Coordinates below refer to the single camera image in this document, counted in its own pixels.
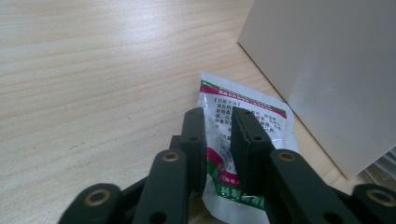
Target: white packet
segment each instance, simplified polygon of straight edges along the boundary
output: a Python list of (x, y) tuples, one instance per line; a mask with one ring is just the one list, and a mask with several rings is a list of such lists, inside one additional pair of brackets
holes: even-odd
[(198, 106), (205, 113), (207, 179), (203, 200), (217, 219), (230, 223), (269, 223), (264, 198), (241, 195), (230, 152), (233, 106), (250, 110), (272, 139), (276, 149), (298, 152), (294, 116), (289, 106), (272, 96), (222, 77), (202, 73)]

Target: wood grain surface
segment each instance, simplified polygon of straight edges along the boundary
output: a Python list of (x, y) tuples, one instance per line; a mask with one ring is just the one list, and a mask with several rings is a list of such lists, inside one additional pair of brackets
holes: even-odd
[[(0, 2), (0, 223), (56, 223), (79, 192), (149, 172), (201, 71), (280, 99), (236, 43), (252, 0)], [(346, 180), (304, 125), (302, 155)], [(191, 202), (190, 223), (220, 223)]]

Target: wooden table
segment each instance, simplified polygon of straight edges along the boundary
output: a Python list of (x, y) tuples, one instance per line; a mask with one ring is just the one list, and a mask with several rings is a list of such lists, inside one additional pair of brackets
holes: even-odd
[[(280, 99), (236, 43), (252, 0), (1, 1), (0, 223), (56, 223), (79, 192), (125, 189), (180, 134), (207, 72)], [(296, 120), (303, 156), (346, 180)], [(190, 223), (219, 223), (195, 202)]]

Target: white box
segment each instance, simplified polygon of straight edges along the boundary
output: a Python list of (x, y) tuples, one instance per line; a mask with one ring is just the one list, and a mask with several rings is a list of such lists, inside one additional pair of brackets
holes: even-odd
[(346, 177), (396, 146), (396, 1), (256, 0), (238, 42)]

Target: cardboard box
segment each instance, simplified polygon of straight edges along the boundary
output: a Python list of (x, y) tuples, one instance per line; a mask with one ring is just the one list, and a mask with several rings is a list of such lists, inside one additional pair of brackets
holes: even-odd
[(396, 2), (256, 0), (238, 42), (346, 177), (396, 146)]

